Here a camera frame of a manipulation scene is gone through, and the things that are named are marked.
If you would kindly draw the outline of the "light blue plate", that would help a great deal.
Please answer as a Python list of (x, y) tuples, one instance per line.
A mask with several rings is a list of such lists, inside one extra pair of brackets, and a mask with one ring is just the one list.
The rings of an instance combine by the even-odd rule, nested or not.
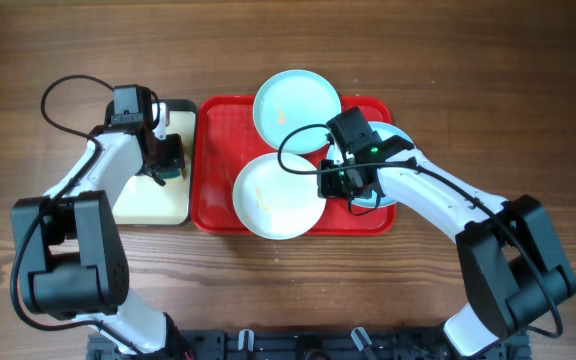
[[(413, 140), (403, 130), (399, 129), (398, 127), (390, 123), (369, 121), (368, 124), (370, 125), (373, 131), (376, 131), (378, 133), (378, 135), (382, 140), (386, 140), (392, 136), (399, 136), (407, 140), (408, 142), (413, 142)], [(340, 165), (342, 163), (342, 155), (335, 145), (329, 146), (326, 159), (333, 160), (335, 165)], [(377, 193), (373, 191), (371, 193), (370, 198), (354, 198), (352, 200), (352, 205), (358, 206), (360, 208), (371, 209), (375, 207), (376, 202), (377, 202)], [(379, 207), (384, 208), (392, 206), (396, 203), (397, 203), (396, 200), (388, 196), (384, 196), (380, 200)]]
[(275, 150), (293, 131), (322, 124), (342, 112), (334, 87), (321, 75), (302, 69), (268, 79), (253, 102), (253, 122), (260, 137)]

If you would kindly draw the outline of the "white plate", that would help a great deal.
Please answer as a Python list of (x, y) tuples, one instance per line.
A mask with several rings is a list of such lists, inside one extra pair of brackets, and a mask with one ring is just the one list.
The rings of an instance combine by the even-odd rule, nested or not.
[(238, 174), (232, 189), (235, 213), (252, 233), (271, 240), (305, 234), (322, 217), (326, 200), (305, 158), (275, 153), (261, 155)]

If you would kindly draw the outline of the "green and yellow sponge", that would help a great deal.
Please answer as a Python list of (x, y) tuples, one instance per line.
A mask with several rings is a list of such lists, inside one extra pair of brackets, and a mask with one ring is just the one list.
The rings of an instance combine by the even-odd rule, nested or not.
[(173, 170), (169, 170), (166, 172), (162, 172), (160, 174), (160, 177), (165, 181), (168, 181), (170, 179), (175, 179), (178, 177), (182, 177), (182, 176), (183, 176), (183, 173), (182, 173), (181, 169), (173, 169)]

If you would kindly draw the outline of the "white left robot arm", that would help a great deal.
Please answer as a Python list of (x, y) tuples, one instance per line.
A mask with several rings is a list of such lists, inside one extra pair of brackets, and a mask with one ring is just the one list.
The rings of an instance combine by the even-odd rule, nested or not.
[(158, 138), (145, 125), (98, 126), (85, 138), (86, 152), (61, 183), (13, 206), (13, 309), (40, 331), (90, 326), (128, 356), (191, 359), (171, 317), (131, 290), (112, 213), (133, 176), (181, 165), (181, 138)]

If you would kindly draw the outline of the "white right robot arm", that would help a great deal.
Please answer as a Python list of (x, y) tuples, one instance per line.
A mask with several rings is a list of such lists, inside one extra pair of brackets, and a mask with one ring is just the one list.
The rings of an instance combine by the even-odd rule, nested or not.
[(433, 164), (400, 136), (329, 136), (342, 160), (322, 161), (320, 179), (337, 194), (373, 190), (417, 212), (458, 252), (467, 304), (443, 324), (461, 356), (480, 355), (529, 330), (563, 333), (559, 304), (576, 294), (576, 276), (551, 218), (530, 195), (486, 193)]

